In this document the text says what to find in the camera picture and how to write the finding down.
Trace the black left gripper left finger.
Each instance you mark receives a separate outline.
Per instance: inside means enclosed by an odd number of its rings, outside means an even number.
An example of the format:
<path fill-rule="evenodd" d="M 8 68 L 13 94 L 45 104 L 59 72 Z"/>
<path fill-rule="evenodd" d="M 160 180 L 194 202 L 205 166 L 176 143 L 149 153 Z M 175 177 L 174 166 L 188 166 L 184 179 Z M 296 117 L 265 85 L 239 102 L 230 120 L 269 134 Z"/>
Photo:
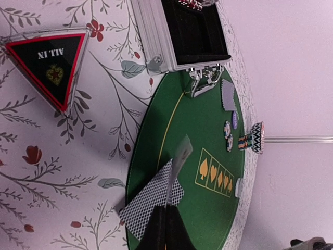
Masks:
<path fill-rule="evenodd" d="M 165 216 L 164 206 L 155 206 L 149 218 L 144 236 L 136 250 L 161 250 L 165 249 Z"/>

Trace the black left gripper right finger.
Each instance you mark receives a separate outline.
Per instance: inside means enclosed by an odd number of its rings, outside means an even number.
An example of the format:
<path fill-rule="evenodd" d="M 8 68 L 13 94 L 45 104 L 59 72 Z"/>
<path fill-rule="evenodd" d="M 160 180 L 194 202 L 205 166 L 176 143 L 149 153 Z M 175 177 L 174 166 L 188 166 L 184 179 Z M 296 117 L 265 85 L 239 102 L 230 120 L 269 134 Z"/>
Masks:
<path fill-rule="evenodd" d="M 180 212 L 176 206 L 167 205 L 165 221 L 165 244 L 169 250 L 196 250 Z"/>

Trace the blue peach 10 chip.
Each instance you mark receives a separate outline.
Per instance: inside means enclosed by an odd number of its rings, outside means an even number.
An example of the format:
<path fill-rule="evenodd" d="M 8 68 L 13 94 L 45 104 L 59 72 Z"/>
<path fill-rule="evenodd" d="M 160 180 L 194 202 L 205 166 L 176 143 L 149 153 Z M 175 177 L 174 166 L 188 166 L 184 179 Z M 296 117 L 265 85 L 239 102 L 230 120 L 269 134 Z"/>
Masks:
<path fill-rule="evenodd" d="M 228 138 L 226 139 L 226 150 L 227 152 L 231 152 L 232 151 L 232 148 L 233 148 L 233 140 L 234 140 L 234 137 L 232 134 L 230 134 L 228 136 Z"/>
<path fill-rule="evenodd" d="M 223 127 L 224 138 L 227 140 L 230 137 L 231 133 L 232 133 L 232 130 L 231 130 L 230 122 L 228 120 L 226 120 L 224 123 L 224 127 Z"/>

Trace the blue green chip stack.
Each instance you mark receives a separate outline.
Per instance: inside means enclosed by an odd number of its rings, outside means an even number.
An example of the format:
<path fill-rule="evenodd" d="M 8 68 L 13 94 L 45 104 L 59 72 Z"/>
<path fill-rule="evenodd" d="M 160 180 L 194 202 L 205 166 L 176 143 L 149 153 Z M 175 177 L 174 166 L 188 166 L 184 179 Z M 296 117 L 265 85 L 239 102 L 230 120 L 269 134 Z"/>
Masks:
<path fill-rule="evenodd" d="M 251 148 L 253 145 L 252 135 L 244 135 L 238 139 L 238 149 L 244 151 L 247 148 Z"/>

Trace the purple small blind button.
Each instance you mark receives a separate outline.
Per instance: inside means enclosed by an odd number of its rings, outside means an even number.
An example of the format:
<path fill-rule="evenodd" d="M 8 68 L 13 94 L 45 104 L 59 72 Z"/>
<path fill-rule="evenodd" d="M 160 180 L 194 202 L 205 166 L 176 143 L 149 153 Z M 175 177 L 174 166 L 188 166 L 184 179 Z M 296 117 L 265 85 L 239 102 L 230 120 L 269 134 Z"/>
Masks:
<path fill-rule="evenodd" d="M 238 128 L 238 113 L 237 111 L 233 111 L 232 113 L 232 126 L 234 130 L 237 130 Z"/>

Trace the green white dealer button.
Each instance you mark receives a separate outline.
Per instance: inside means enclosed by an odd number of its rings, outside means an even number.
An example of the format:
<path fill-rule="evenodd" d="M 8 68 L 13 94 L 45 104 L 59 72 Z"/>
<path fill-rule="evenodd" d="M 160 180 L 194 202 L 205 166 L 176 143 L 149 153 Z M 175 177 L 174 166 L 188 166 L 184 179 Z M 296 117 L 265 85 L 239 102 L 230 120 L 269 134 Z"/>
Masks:
<path fill-rule="evenodd" d="M 238 178 L 236 185 L 235 185 L 235 197 L 240 198 L 242 194 L 242 189 L 243 189 L 243 178 Z"/>

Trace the blue checkered playing card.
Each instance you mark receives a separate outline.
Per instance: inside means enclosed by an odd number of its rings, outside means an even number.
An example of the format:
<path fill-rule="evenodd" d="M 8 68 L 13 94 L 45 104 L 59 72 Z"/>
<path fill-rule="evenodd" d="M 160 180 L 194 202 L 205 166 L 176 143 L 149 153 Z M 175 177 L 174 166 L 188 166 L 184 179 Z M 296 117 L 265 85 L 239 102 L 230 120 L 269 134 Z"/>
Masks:
<path fill-rule="evenodd" d="M 138 240 L 141 240 L 150 215 L 156 206 L 165 203 L 177 206 L 184 196 L 184 190 L 175 180 L 171 194 L 167 196 L 172 160 L 169 160 L 146 186 L 119 212 L 119 217 L 126 228 Z"/>

